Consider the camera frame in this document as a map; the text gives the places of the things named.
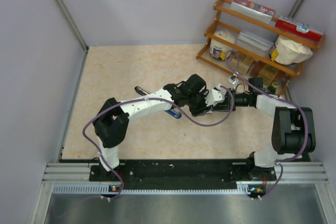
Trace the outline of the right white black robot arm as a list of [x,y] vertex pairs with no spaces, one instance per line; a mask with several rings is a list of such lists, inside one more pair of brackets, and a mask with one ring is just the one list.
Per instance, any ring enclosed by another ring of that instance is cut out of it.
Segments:
[[276,161],[300,157],[316,148],[313,111],[282,101],[274,92],[263,88],[262,78],[248,79],[248,91],[237,93],[230,89],[221,103],[213,106],[214,111],[228,112],[233,103],[237,107],[255,107],[266,112],[272,119],[271,143],[260,151],[253,152],[253,162],[245,166],[245,174],[252,180],[264,174]]

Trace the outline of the blue metal stapler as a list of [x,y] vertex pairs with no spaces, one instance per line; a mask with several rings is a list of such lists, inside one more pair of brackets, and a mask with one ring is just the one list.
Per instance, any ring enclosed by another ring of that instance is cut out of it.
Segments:
[[[137,94],[139,94],[141,96],[149,95],[149,93],[147,91],[145,91],[144,89],[142,89],[139,86],[135,86],[134,90]],[[175,119],[180,119],[181,116],[182,116],[181,112],[177,109],[170,109],[170,110],[166,110],[165,112],[167,114],[169,114],[170,116],[174,117]]]

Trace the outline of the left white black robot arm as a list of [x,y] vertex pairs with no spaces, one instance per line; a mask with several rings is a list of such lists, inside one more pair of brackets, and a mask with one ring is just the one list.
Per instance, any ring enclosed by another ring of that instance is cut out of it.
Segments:
[[101,149],[101,174],[114,180],[119,174],[118,145],[124,140],[128,125],[142,117],[171,109],[173,102],[188,106],[192,116],[203,115],[221,98],[217,90],[206,88],[206,82],[197,74],[178,84],[170,83],[156,92],[142,96],[139,102],[125,101],[93,121]]

